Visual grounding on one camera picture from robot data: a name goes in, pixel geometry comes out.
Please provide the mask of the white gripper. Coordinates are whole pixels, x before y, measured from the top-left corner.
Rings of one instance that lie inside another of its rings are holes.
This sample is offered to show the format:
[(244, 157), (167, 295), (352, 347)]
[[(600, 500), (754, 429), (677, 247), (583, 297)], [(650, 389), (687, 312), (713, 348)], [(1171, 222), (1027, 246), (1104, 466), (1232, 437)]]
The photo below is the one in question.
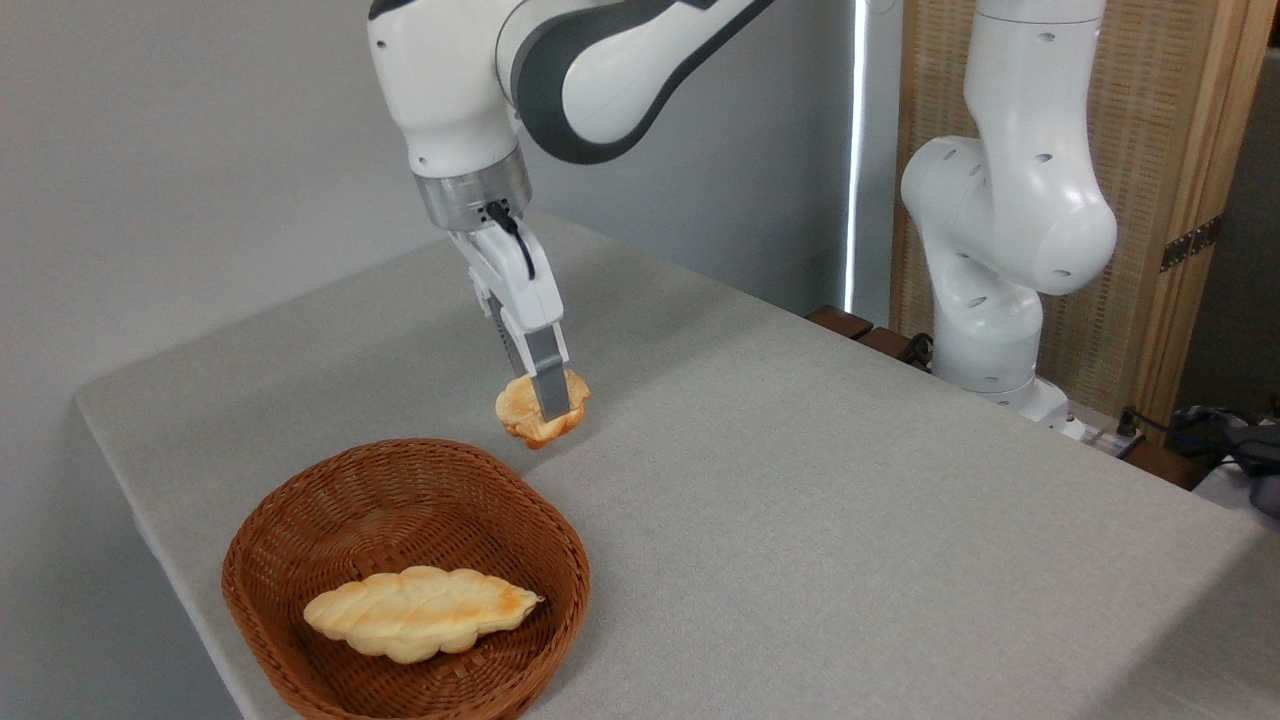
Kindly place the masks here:
[[(561, 325), (561, 292), (540, 242), (525, 222), (509, 233), (492, 223), (479, 231), (452, 231), (451, 240), (467, 259), (474, 283), (493, 319), (513, 377), (531, 380), (544, 421), (570, 413), (564, 374), (567, 351)], [(522, 359), (513, 337), (522, 336)]]

